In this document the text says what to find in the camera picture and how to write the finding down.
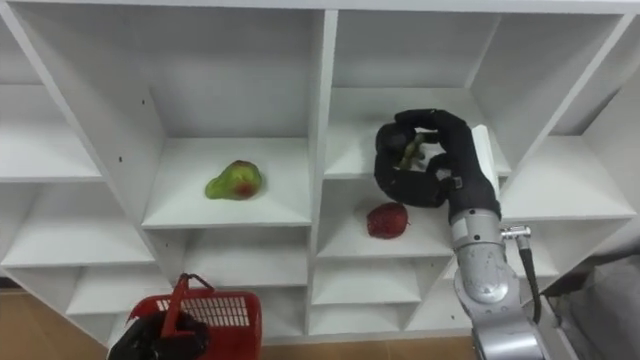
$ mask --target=red plastic basket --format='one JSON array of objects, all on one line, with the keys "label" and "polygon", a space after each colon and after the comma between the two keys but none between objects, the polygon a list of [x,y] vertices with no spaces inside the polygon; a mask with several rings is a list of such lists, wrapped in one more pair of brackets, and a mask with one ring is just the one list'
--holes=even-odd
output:
[{"label": "red plastic basket", "polygon": [[[190,279],[198,280],[204,287],[190,289]],[[165,310],[162,337],[177,335],[176,321],[180,311],[207,324],[209,346],[199,360],[260,358],[262,311],[256,295],[244,291],[216,291],[198,275],[182,274],[173,294],[142,300],[131,312],[129,320]]]}]

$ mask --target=shelving unit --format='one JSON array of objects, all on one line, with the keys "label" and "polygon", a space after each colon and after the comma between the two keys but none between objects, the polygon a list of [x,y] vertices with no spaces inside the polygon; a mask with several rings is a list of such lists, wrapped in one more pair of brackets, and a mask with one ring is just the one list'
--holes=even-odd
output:
[{"label": "shelving unit", "polygon": [[402,329],[393,305],[339,305],[311,310],[310,335],[396,332]]},{"label": "shelving unit", "polygon": [[[371,178],[375,136],[399,109],[437,108],[465,119],[470,126],[486,124],[469,89],[334,88],[327,130],[326,179]],[[491,148],[500,176],[511,172],[491,133]]]},{"label": "shelving unit", "polygon": [[304,286],[305,237],[304,228],[200,231],[189,240],[184,268],[214,286]]},{"label": "shelving unit", "polygon": [[0,182],[100,181],[42,85],[0,84]]},{"label": "shelving unit", "polygon": [[44,185],[2,266],[150,264],[153,256],[101,183]]},{"label": "shelving unit", "polygon": [[[486,127],[542,288],[639,229],[634,101],[567,130],[640,64],[633,2],[92,2],[0,2],[0,268],[105,346],[181,272],[256,292],[265,343],[468,334],[447,209],[366,232],[376,131],[411,108]],[[235,160],[264,188],[206,199]]]},{"label": "shelving unit", "polygon": [[[266,179],[251,207],[241,202],[211,201],[203,195],[203,184],[235,160],[253,162]],[[168,140],[142,226],[309,225],[310,206],[305,201],[309,199],[308,167],[304,139]]]}]

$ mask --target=green object in hand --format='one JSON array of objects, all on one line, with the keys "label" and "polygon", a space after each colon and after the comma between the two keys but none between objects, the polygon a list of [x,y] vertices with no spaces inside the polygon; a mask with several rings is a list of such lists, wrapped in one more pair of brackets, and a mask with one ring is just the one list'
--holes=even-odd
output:
[{"label": "green object in hand", "polygon": [[248,161],[236,160],[220,175],[209,181],[204,194],[209,199],[246,200],[262,187],[262,176],[258,167]]},{"label": "green object in hand", "polygon": [[398,164],[398,168],[403,170],[408,170],[411,168],[411,163],[414,159],[423,160],[425,158],[424,154],[420,152],[420,145],[424,143],[424,135],[417,134],[412,142],[407,144],[404,148],[404,155],[400,163]]}]

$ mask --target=black object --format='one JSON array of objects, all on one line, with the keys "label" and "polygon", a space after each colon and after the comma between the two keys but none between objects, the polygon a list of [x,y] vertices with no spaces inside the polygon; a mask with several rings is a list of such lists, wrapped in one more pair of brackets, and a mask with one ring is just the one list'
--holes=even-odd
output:
[{"label": "black object", "polygon": [[20,285],[8,277],[0,277],[0,289],[20,289]]},{"label": "black object", "polygon": [[[376,135],[374,177],[387,196],[402,204],[428,208],[449,200],[449,222],[468,209],[490,210],[501,218],[500,203],[480,169],[471,129],[464,120],[437,109],[407,110],[394,119]],[[428,130],[423,133],[425,142],[440,143],[445,153],[434,156],[424,172],[398,169],[416,129]],[[451,175],[438,179],[438,170]]]},{"label": "black object", "polygon": [[207,326],[181,312],[180,335],[161,338],[166,311],[139,318],[109,352],[108,360],[195,360],[209,345]]},{"label": "black object", "polygon": [[520,249],[520,259],[524,267],[529,287],[531,288],[531,296],[533,298],[533,322],[540,322],[540,314],[542,311],[542,302],[540,301],[540,290],[538,289],[538,280],[536,279],[536,269],[533,265],[533,254],[531,248]]}]

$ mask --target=wooden floor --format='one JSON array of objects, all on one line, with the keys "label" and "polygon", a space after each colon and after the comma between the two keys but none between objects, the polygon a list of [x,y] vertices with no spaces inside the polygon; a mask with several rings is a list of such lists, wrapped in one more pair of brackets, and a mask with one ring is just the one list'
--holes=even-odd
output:
[{"label": "wooden floor", "polygon": [[[28,294],[0,294],[0,360],[103,360],[106,349]],[[473,360],[470,338],[271,346],[262,360]]]}]

